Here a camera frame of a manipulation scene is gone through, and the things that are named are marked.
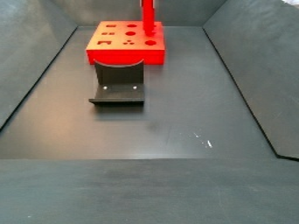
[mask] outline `red block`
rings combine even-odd
[[[104,21],[86,47],[88,63],[126,65],[144,60],[146,65],[164,63],[164,29],[153,22],[153,33],[145,35],[141,21]]]

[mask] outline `gray floor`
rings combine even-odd
[[[2,160],[0,171],[1,223],[299,222],[292,161]]]
[[[165,29],[144,109],[88,103],[92,29],[74,33],[8,123],[0,158],[197,159],[1,159],[1,223],[297,223],[297,163],[275,158],[201,29]]]
[[[273,158],[200,27],[165,27],[166,58],[144,71],[145,102],[98,107],[78,28],[0,134],[0,158]]]

